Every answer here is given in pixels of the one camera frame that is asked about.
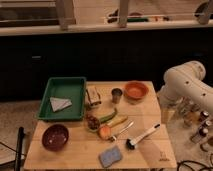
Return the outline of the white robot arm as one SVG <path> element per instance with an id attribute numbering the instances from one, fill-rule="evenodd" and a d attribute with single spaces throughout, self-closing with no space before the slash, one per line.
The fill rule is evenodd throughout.
<path id="1" fill-rule="evenodd" d="M 164 85 L 158 92 L 160 106 L 167 108 L 185 97 L 213 115 L 213 87 L 203 82 L 205 75 L 205 67 L 199 61 L 168 69 L 163 76 Z"/>

